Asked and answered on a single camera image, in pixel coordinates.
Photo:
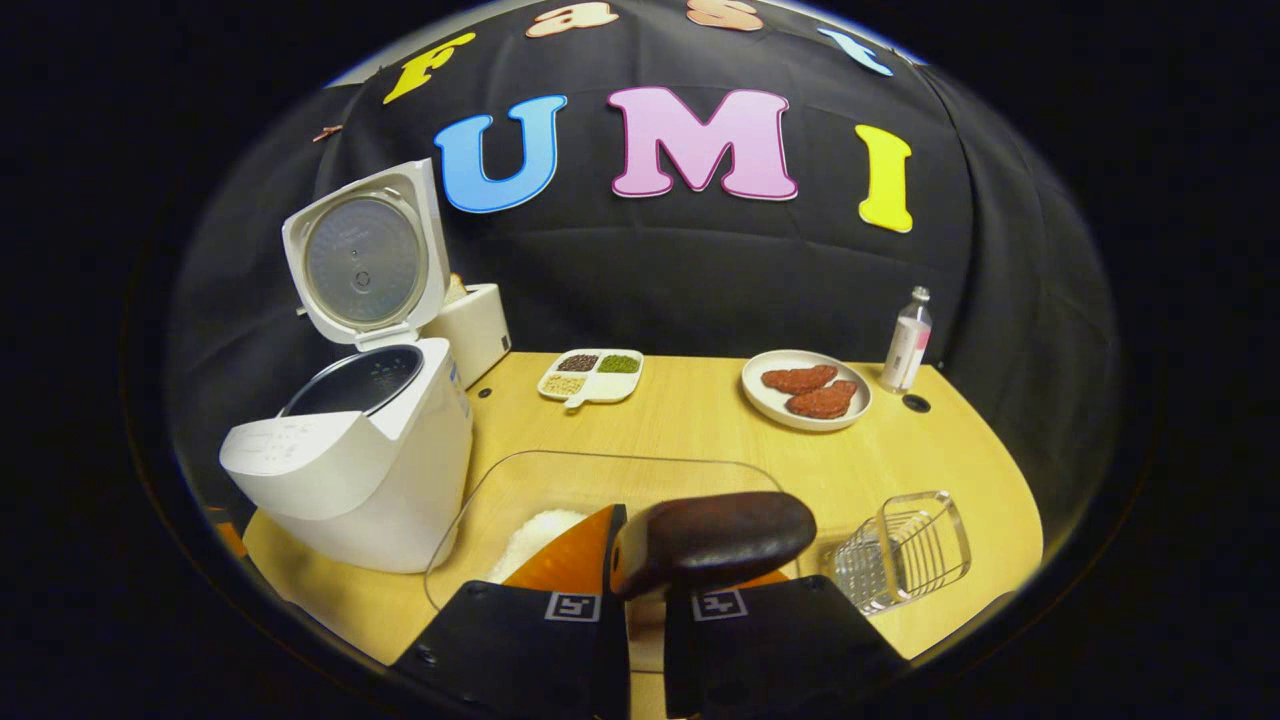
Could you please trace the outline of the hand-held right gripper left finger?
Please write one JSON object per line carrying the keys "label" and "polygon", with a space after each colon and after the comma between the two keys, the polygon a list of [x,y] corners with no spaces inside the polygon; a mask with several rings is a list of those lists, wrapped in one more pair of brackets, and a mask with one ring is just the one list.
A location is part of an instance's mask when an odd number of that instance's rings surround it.
{"label": "hand-held right gripper left finger", "polygon": [[582,559],[589,592],[471,580],[390,666],[431,698],[425,719],[628,719],[625,603],[607,579],[627,520],[622,503],[591,515],[600,527]]}

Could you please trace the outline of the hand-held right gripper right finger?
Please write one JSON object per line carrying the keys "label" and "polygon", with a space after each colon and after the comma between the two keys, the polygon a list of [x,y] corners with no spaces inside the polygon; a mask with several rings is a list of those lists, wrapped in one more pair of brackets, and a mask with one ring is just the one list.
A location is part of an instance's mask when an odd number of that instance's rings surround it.
{"label": "hand-held right gripper right finger", "polygon": [[669,719],[860,719],[910,667],[822,575],[667,596]]}

